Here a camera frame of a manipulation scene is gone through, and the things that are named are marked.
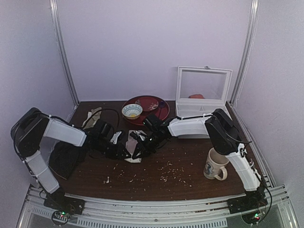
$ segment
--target plate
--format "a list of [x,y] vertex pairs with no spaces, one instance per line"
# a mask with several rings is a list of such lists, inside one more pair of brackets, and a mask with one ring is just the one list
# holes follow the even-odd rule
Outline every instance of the plate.
[[[129,104],[134,104],[138,99],[140,99],[141,97],[147,97],[146,95],[145,96],[137,96],[137,97],[134,97],[130,100],[128,100],[126,103],[124,103],[124,105],[122,106],[125,107],[126,105],[129,105]],[[135,124],[135,125],[140,125],[140,126],[144,126],[143,125],[143,120],[150,114],[155,114],[158,118],[160,118],[161,120],[165,120],[168,115],[169,115],[169,112],[170,112],[170,108],[169,108],[169,105],[167,102],[165,102],[163,99],[159,98],[159,97],[156,97],[156,96],[149,96],[149,97],[152,97],[154,99],[157,100],[158,103],[160,103],[161,101],[163,101],[165,103],[165,106],[163,108],[156,108],[150,112],[142,112],[141,115],[139,116],[139,118],[137,118],[136,120],[128,120],[127,118],[124,118],[126,121],[132,123],[132,124]]]
[[144,112],[150,112],[158,108],[158,100],[153,96],[142,96],[135,101],[135,104],[140,105]]

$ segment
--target bowl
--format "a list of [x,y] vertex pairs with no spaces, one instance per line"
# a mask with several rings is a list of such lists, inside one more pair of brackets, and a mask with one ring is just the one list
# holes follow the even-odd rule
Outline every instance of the bowl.
[[143,112],[143,108],[139,104],[128,104],[122,109],[125,118],[136,120]]

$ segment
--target round red tray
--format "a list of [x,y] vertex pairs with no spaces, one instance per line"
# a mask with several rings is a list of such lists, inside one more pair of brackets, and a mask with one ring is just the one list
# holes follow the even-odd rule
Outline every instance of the round red tray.
[[[124,103],[124,105],[122,106],[125,107],[126,105],[129,105],[129,104],[134,104],[139,98],[141,97],[144,97],[144,96],[137,96],[137,97],[134,97],[130,100],[128,100],[126,103]],[[155,98],[157,101],[158,101],[158,104],[161,102],[161,101],[164,101],[162,100],[161,98],[159,97],[156,97],[156,96],[150,96],[150,97],[153,97]],[[168,115],[169,115],[169,112],[170,112],[170,108],[169,108],[169,105],[167,102],[165,102],[165,106],[163,108],[160,108],[158,107],[157,109],[153,110],[153,111],[150,111],[150,112],[142,112],[141,115],[136,119],[136,120],[129,120],[127,118],[124,118],[126,121],[132,123],[132,124],[135,124],[135,125],[141,125],[143,126],[143,120],[148,116],[148,115],[151,115],[151,114],[155,114],[158,118],[160,118],[161,120],[165,120]]]

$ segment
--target wooden table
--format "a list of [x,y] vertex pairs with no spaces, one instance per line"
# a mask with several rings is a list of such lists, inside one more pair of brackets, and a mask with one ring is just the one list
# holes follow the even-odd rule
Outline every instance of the wooden table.
[[[175,102],[168,103],[170,116],[174,116]],[[120,101],[81,102],[71,122],[81,126],[87,112],[98,107],[114,108],[121,113],[123,104]],[[116,116],[111,112],[104,111],[101,118],[116,125]],[[132,125],[122,116],[119,129],[146,131],[144,126]],[[87,154],[68,180],[58,180],[67,193],[114,200],[196,200],[243,193],[241,179],[231,164],[227,166],[225,181],[204,177],[203,168],[210,148],[209,139],[173,138],[155,154],[143,158],[141,163],[110,160],[93,152],[92,156],[100,158],[93,159]],[[257,164],[250,147],[247,150],[248,158]]]

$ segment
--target open box lid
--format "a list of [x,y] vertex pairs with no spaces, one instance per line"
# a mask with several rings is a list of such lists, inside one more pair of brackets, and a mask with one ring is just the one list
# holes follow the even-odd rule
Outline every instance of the open box lid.
[[[176,105],[226,104],[232,70],[178,66]],[[204,99],[189,98],[201,94]]]

